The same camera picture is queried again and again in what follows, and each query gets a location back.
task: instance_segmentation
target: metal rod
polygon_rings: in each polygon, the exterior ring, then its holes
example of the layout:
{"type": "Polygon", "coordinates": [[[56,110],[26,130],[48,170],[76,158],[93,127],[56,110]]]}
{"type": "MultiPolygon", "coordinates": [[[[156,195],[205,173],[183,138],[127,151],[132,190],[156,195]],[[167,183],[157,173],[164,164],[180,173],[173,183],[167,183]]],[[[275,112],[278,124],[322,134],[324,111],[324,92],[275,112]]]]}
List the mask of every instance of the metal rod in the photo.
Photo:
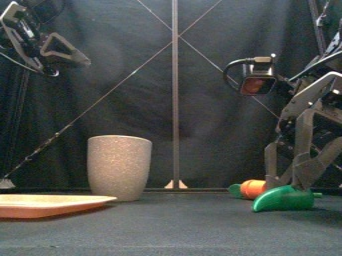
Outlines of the metal rod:
{"type": "Polygon", "coordinates": [[[172,0],[172,142],[173,189],[179,189],[179,80],[177,80],[177,0],[172,0]]]}

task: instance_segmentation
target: table surface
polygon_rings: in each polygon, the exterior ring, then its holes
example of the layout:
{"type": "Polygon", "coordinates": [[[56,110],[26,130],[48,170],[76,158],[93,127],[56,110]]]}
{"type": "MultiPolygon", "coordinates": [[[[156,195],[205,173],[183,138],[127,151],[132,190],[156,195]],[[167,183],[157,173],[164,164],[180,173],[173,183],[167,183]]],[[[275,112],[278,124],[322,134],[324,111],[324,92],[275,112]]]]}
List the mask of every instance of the table surface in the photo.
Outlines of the table surface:
{"type": "Polygon", "coordinates": [[[81,213],[0,220],[0,254],[342,255],[342,197],[251,212],[228,193],[144,193],[81,213]]]}

